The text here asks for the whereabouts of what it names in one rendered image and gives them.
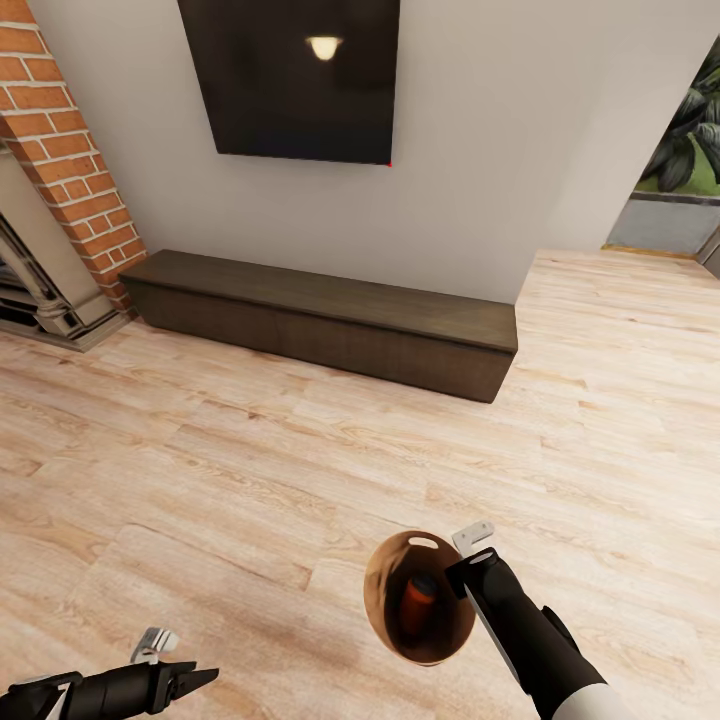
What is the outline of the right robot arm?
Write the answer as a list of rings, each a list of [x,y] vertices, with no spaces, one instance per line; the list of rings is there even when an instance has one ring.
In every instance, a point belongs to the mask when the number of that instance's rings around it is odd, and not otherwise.
[[[473,545],[494,532],[494,523],[479,521],[455,533],[462,561],[444,572],[456,598],[470,599],[541,720],[638,720],[581,655],[563,620],[531,601],[495,548],[475,551]]]

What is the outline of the can of soda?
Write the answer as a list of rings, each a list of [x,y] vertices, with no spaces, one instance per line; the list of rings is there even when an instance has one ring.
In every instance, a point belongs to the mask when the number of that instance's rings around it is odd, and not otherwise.
[[[396,614],[398,626],[402,628],[404,634],[408,634],[410,638],[424,634],[428,618],[434,610],[436,598],[438,598],[436,584],[434,584],[432,576],[426,576],[422,572],[416,572],[416,576],[410,576],[400,610]]]

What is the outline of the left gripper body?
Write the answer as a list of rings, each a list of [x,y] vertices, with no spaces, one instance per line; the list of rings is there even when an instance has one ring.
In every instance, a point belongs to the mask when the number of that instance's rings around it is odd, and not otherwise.
[[[128,720],[165,710],[171,665],[159,661],[105,671],[106,688],[98,720]]]

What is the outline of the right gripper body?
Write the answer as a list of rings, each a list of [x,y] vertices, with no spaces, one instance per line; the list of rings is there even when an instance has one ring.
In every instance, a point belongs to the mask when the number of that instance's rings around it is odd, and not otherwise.
[[[464,588],[464,582],[467,578],[467,561],[470,561],[475,557],[480,557],[481,555],[483,555],[483,553],[496,553],[496,550],[494,547],[487,547],[481,552],[478,552],[477,554],[474,554],[473,556],[470,556],[469,558],[466,558],[465,560],[458,562],[457,564],[454,564],[453,566],[450,566],[449,568],[446,568],[444,570],[457,599],[462,600],[467,598],[466,589]]]

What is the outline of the trash can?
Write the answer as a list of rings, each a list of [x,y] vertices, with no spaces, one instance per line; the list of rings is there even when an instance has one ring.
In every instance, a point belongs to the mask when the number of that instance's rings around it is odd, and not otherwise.
[[[411,537],[431,539],[437,547],[409,543]],[[435,533],[401,531],[373,553],[364,578],[363,595],[370,624],[395,655],[421,667],[453,658],[472,635],[477,612],[470,599],[457,599],[444,570],[461,562],[460,552]],[[436,584],[436,602],[422,636],[410,638],[398,626],[398,610],[410,576],[422,572]]]

